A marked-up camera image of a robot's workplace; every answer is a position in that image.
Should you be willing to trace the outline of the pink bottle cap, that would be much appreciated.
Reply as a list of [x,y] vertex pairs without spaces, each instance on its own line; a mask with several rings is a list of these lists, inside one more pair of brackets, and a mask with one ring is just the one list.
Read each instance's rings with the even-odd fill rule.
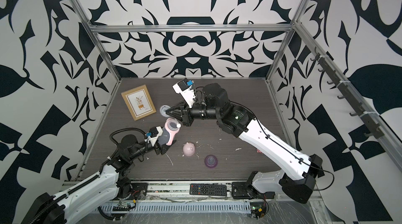
[[196,147],[195,147],[195,145],[194,145],[194,143],[191,143],[191,142],[186,142],[184,145],[183,145],[183,154],[186,156],[186,157],[191,157],[191,156],[193,156],[194,154],[195,154],[195,151],[196,151]]

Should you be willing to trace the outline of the purple collar with nipple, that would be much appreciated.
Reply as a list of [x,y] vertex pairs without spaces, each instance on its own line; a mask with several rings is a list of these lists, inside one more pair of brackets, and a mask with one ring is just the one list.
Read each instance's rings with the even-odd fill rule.
[[204,160],[205,166],[208,168],[215,168],[218,164],[218,160],[214,155],[208,155]]

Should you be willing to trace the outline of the clear baby bottle body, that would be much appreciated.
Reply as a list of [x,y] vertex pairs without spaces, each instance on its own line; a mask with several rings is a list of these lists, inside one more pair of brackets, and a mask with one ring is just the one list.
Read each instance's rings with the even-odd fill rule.
[[162,129],[162,135],[158,138],[158,143],[160,146],[162,145],[166,145],[166,146],[170,146],[172,144],[172,135],[170,133],[169,130],[166,129],[166,127],[164,127]]

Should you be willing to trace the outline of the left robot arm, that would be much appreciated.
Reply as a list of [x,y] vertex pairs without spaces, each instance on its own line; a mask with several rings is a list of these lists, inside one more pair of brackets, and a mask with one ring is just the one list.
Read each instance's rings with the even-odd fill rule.
[[76,224],[95,208],[118,197],[129,195],[130,179],[127,174],[135,160],[143,161],[150,151],[164,155],[175,143],[173,133],[166,128],[152,127],[148,132],[136,129],[143,138],[140,142],[131,134],[133,128],[114,131],[110,140],[116,145],[111,157],[87,179],[54,195],[44,193],[37,197],[24,224]]

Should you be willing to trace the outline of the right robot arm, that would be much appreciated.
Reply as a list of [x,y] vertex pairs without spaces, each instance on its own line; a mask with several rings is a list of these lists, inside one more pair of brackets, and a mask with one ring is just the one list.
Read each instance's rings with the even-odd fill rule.
[[168,116],[187,127],[196,119],[215,120],[222,131],[254,146],[280,167],[277,172],[252,172],[246,182],[250,195],[281,190],[298,203],[309,201],[321,171],[319,156],[308,156],[288,145],[267,129],[250,109],[230,101],[226,90],[217,83],[203,87],[201,101],[197,101],[192,80],[181,80],[173,89],[183,101],[167,109]]

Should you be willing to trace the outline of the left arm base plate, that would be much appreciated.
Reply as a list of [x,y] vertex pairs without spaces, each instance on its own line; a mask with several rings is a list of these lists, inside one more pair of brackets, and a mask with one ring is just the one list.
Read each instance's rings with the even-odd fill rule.
[[148,183],[131,183],[130,198],[134,200],[143,200],[148,193]]

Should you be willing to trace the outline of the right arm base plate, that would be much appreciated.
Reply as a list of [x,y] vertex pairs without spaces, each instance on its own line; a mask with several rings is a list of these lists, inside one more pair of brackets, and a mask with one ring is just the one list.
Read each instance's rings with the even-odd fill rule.
[[231,196],[233,199],[274,199],[275,192],[260,193],[246,182],[232,182]]

